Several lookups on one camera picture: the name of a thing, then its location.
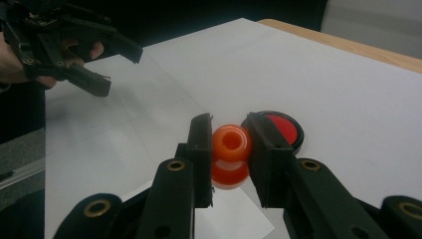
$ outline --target wall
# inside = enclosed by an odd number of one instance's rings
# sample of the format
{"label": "wall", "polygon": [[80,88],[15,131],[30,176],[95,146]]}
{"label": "wall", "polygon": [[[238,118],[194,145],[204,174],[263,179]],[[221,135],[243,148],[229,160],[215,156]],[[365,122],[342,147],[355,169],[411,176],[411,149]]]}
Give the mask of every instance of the wall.
{"label": "wall", "polygon": [[321,31],[422,59],[422,1],[328,0]]}

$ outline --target orange plastic bottle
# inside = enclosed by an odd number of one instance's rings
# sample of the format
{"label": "orange plastic bottle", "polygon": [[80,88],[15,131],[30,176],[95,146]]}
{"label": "orange plastic bottle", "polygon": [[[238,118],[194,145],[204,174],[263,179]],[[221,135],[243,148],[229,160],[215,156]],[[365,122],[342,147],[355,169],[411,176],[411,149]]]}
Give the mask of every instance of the orange plastic bottle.
{"label": "orange plastic bottle", "polygon": [[249,176],[248,158],[252,141],[248,132],[235,124],[223,125],[212,135],[212,183],[221,189],[240,186]]}

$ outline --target wooden edge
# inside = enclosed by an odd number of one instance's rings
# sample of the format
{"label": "wooden edge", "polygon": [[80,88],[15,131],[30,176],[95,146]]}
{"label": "wooden edge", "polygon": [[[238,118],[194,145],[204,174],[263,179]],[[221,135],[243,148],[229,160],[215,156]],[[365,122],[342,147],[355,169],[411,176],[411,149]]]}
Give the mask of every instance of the wooden edge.
{"label": "wooden edge", "polygon": [[259,23],[276,28],[285,32],[295,34],[297,36],[307,38],[331,47],[335,47],[356,55],[374,59],[386,64],[394,65],[413,72],[422,73],[422,60],[397,54],[394,52],[382,50],[379,48],[367,46],[364,44],[352,42],[342,38],[338,38],[325,33],[316,32],[310,29],[298,27],[292,24],[280,22],[274,19],[264,19]]}

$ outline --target white tabletop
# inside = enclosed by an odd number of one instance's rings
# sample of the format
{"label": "white tabletop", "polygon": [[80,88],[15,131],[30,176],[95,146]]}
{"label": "white tabletop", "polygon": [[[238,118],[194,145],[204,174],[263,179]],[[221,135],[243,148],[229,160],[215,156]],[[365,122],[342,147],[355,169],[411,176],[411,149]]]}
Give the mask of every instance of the white tabletop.
{"label": "white tabletop", "polygon": [[[249,112],[288,114],[306,135],[298,156],[326,164],[353,196],[374,206],[389,195],[422,199],[421,74],[245,19],[147,47],[138,65],[114,56],[87,68],[111,77],[107,98],[67,83],[47,95],[47,238],[85,197],[141,190],[203,113],[214,116],[214,129]],[[196,224],[248,211],[245,221],[262,230],[245,229],[245,237],[242,221],[200,229],[197,238],[289,238],[282,210],[258,208],[250,180],[214,196],[227,195],[245,210],[215,204],[222,214],[197,210],[211,219]]]}

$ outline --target black mechanical device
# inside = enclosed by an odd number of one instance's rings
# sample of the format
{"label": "black mechanical device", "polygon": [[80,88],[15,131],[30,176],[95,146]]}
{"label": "black mechanical device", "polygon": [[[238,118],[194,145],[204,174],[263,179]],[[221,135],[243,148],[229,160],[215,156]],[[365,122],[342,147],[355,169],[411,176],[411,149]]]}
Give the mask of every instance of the black mechanical device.
{"label": "black mechanical device", "polygon": [[90,49],[102,42],[106,54],[120,54],[138,63],[142,49],[120,34],[110,18],[69,4],[66,0],[20,0],[0,2],[0,18],[5,41],[23,65],[30,80],[39,76],[68,80],[97,97],[106,97],[110,81],[77,64],[66,66],[61,44],[78,41],[76,55],[89,62]]}
{"label": "black mechanical device", "polygon": [[[420,239],[422,202],[384,199],[380,209],[350,195],[321,162],[296,158],[273,122],[249,113],[250,176],[264,208],[284,208],[292,239]],[[111,194],[81,201],[55,238],[194,238],[195,208],[212,205],[211,117],[191,122],[187,143],[163,161],[152,186],[121,202]]]}

